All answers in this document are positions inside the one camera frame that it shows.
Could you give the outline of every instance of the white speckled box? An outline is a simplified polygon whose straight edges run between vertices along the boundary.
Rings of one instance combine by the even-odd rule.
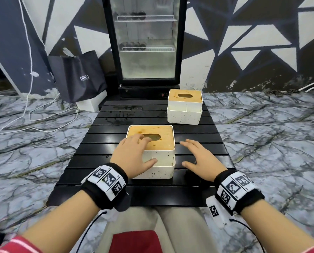
[[[201,91],[172,89],[168,98],[168,122],[197,125],[202,105]]]
[[[170,179],[174,174],[175,137],[172,125],[131,125],[127,137],[136,133],[152,138],[143,152],[143,162],[156,158],[158,162],[135,179]]]

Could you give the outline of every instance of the glass door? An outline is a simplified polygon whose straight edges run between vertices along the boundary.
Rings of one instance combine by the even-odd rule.
[[[123,79],[175,78],[180,0],[110,0]]]

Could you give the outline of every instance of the geometric painted wall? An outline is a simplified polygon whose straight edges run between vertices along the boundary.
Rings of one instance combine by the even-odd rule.
[[[102,0],[24,0],[48,55],[96,50],[113,71]],[[188,0],[181,88],[296,89],[314,81],[314,0]]]

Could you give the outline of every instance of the gray marble floor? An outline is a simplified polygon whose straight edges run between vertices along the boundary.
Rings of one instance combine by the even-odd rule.
[[[236,168],[261,187],[271,204],[314,236],[314,91],[283,98],[262,92],[203,97]],[[46,102],[31,101],[29,110]],[[24,106],[17,96],[0,96],[0,128],[22,115]],[[59,101],[38,110],[34,118],[69,107]],[[41,122],[29,122],[27,116],[8,131],[28,126],[53,130],[75,115],[72,110]],[[7,239],[53,209],[45,207],[46,199],[95,117],[96,113],[81,112],[57,132],[0,136],[0,229]],[[218,230],[206,220],[221,252],[260,252],[254,236],[243,227]],[[105,225],[103,218],[94,224],[79,252],[96,249]]]

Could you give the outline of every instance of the right hand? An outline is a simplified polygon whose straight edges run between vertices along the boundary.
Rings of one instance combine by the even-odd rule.
[[[182,146],[187,147],[196,158],[197,164],[183,161],[182,165],[193,171],[202,179],[213,182],[216,176],[227,168],[205,147],[195,140],[181,141]]]

